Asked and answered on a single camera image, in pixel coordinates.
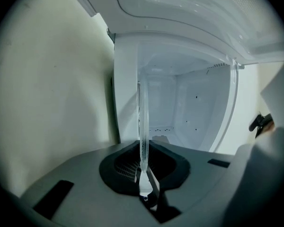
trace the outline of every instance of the black strip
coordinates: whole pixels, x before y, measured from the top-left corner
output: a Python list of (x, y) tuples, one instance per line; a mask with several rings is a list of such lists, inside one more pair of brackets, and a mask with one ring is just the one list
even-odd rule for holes
[(59, 181), (35, 206), (34, 210), (47, 219), (51, 219), (74, 183)]
[(220, 160), (216, 160), (216, 159), (211, 159), (207, 163), (213, 164), (213, 165), (216, 165), (216, 166), (225, 167), (225, 168), (228, 168), (228, 166), (230, 165), (230, 162), (220, 161)]

